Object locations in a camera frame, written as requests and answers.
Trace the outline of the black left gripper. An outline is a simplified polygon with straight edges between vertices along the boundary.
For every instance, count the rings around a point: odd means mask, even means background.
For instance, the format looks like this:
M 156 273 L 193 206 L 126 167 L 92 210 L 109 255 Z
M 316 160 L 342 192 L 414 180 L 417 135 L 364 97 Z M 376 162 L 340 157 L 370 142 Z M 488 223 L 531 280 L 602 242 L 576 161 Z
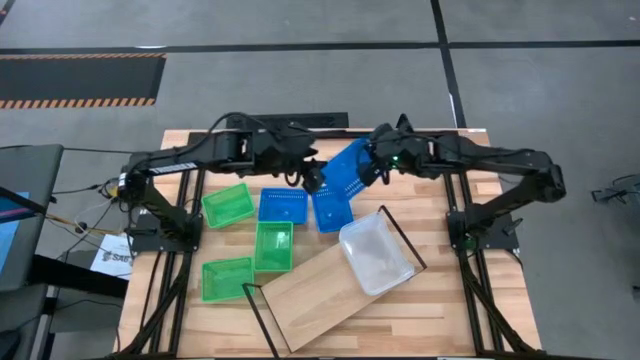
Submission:
M 275 130 L 256 130 L 252 137 L 253 175 L 292 174 L 309 165 L 308 157 L 317 150 L 312 147 L 316 136 L 301 126 L 286 126 Z M 318 191 L 325 183 L 322 169 L 326 161 L 311 161 L 311 168 L 301 172 L 302 187 L 308 194 Z

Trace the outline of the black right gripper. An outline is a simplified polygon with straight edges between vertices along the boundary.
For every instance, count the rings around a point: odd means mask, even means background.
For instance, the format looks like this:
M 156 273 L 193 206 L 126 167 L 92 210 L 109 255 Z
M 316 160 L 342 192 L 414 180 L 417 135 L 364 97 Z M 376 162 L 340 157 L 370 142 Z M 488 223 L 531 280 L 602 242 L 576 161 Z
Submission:
M 370 135 L 370 143 L 364 142 L 361 146 L 357 172 L 365 187 L 378 179 L 386 185 L 387 173 L 391 170 L 414 176 L 432 176 L 429 169 L 431 160 L 428 141 L 419 136 L 410 123 L 400 123 L 395 128 L 383 124 Z

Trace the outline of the blue slotted plastic basket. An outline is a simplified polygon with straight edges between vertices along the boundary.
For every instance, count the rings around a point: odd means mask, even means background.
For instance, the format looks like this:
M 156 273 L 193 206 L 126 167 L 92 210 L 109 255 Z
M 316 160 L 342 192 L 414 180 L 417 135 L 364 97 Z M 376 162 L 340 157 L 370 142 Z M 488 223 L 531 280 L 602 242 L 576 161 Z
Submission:
M 308 194 L 301 189 L 263 188 L 260 194 L 260 221 L 307 223 Z
M 317 230 L 320 233 L 340 231 L 343 226 L 354 220 L 349 201 L 327 187 L 321 188 L 311 198 Z
M 358 170 L 361 165 L 368 166 L 371 163 L 367 146 L 366 138 L 354 140 L 321 170 L 326 186 L 339 197 L 351 200 L 366 187 Z

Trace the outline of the green slotted plastic basket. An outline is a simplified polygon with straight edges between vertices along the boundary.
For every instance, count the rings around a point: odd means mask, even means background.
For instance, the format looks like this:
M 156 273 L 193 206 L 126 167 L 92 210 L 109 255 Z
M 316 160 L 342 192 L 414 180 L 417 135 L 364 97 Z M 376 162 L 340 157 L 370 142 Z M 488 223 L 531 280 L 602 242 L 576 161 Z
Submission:
M 260 221 L 256 228 L 254 270 L 285 273 L 293 268 L 293 223 Z
M 206 262 L 201 267 L 201 300 L 218 303 L 245 296 L 243 285 L 254 282 L 251 257 Z
M 201 205 L 207 225 L 214 229 L 235 224 L 255 213 L 249 188 L 244 183 L 203 196 Z

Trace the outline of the wooden shelf board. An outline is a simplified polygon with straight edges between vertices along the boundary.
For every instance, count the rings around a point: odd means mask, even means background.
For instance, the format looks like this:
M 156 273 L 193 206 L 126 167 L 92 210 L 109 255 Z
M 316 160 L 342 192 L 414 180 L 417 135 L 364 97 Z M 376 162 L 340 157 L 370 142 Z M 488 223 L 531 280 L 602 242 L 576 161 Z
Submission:
M 274 359 L 292 355 L 427 269 L 386 206 L 341 228 L 339 242 L 245 297 Z

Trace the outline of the white printed paper sheet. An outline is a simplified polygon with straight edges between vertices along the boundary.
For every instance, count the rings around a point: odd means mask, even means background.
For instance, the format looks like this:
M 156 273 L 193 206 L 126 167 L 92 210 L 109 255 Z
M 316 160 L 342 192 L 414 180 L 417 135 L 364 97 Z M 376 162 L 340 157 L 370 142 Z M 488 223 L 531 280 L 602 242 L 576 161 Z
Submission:
M 133 257 L 125 235 L 105 235 L 90 270 L 120 279 L 129 280 L 132 274 Z

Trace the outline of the black hazard-striped floor mat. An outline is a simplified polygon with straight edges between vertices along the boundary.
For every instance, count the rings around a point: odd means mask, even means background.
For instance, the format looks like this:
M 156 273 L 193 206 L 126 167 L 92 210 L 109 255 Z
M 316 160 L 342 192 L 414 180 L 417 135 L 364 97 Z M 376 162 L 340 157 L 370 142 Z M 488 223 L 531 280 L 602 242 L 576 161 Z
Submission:
M 155 104 L 164 53 L 0 56 L 0 109 Z

